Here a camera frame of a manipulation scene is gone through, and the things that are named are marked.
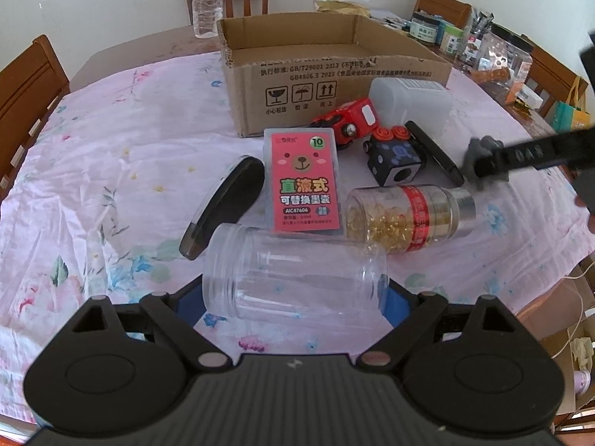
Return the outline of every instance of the jar lid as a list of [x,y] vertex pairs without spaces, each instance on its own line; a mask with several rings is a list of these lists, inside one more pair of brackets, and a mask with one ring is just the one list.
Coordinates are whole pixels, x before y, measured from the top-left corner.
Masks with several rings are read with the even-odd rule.
[[508,43],[512,43],[511,39],[514,33],[512,33],[507,28],[497,25],[496,23],[492,23],[492,26],[490,27],[490,32],[493,33],[496,37],[499,37],[502,40],[507,41]]
[[386,127],[376,127],[372,131],[372,136],[379,141],[391,141],[393,139],[393,133]]
[[440,20],[438,20],[438,18],[434,18],[433,16],[430,16],[426,13],[415,12],[411,19],[413,18],[415,18],[416,20],[421,20],[424,23],[429,23],[430,25],[440,25]]
[[392,127],[391,131],[397,139],[401,139],[402,141],[407,141],[411,137],[411,133],[409,132],[407,127],[401,125],[396,125]]
[[475,201],[465,188],[444,189],[451,209],[452,228],[449,238],[467,236],[475,227]]
[[533,51],[533,44],[529,43],[522,37],[514,34],[510,40],[510,42],[518,49],[521,49],[523,52],[531,53]]

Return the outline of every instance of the red toy car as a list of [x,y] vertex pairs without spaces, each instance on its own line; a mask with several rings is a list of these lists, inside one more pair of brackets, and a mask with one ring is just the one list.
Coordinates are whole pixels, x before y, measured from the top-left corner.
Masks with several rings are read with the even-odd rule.
[[347,102],[310,124],[310,127],[332,127],[337,149],[346,148],[378,126],[378,116],[368,98]]

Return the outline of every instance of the green label jar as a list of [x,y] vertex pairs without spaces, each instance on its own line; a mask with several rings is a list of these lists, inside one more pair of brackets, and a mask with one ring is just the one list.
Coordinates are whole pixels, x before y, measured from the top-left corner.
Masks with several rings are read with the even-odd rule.
[[420,12],[415,12],[411,17],[409,35],[424,45],[432,45],[440,28],[440,20]]

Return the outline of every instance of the red label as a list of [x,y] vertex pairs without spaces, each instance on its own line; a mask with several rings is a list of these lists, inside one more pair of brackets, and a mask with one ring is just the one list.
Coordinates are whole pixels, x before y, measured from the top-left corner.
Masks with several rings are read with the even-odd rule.
[[413,236],[407,251],[421,250],[430,234],[430,212],[423,193],[415,186],[401,186],[413,210]]
[[328,134],[284,132],[271,136],[274,229],[339,229],[334,141]]

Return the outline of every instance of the black plastic device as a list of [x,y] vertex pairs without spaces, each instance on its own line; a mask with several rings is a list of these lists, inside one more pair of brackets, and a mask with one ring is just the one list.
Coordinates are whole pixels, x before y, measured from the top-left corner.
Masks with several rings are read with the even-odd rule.
[[234,366],[192,328],[201,283],[84,303],[25,377],[44,426],[29,446],[560,444],[547,428],[562,374],[492,295],[455,305],[391,281],[387,306],[406,313],[355,364],[244,354]]
[[229,166],[207,194],[180,241],[180,253],[196,260],[206,250],[221,223],[237,223],[258,199],[264,186],[265,169],[260,159],[240,156]]
[[412,120],[405,123],[405,127],[421,145],[424,153],[431,156],[457,187],[463,186],[465,178],[456,167],[453,160]]
[[595,127],[498,148],[490,156],[478,158],[474,172],[478,178],[505,174],[522,168],[545,169],[568,165],[582,170],[572,187],[595,212]]

